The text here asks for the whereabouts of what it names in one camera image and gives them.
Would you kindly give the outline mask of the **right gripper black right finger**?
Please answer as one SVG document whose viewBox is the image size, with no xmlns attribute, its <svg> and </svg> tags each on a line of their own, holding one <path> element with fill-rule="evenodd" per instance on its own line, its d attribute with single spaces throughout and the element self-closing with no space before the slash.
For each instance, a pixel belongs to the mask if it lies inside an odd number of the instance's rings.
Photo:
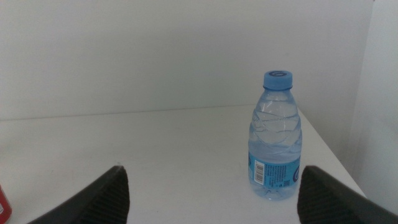
<svg viewBox="0 0 398 224">
<path fill-rule="evenodd" d="M 306 166 L 297 213 L 301 223 L 397 224 L 397 215 L 355 192 L 317 166 Z"/>
</svg>

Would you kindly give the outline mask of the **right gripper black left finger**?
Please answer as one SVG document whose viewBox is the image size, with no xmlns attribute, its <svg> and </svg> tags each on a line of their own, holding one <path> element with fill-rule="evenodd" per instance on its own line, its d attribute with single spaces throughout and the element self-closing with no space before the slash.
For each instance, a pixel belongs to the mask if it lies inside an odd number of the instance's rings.
<svg viewBox="0 0 398 224">
<path fill-rule="evenodd" d="M 125 224 L 129 207 L 127 172 L 123 166 L 113 166 L 83 190 L 31 222 Z"/>
</svg>

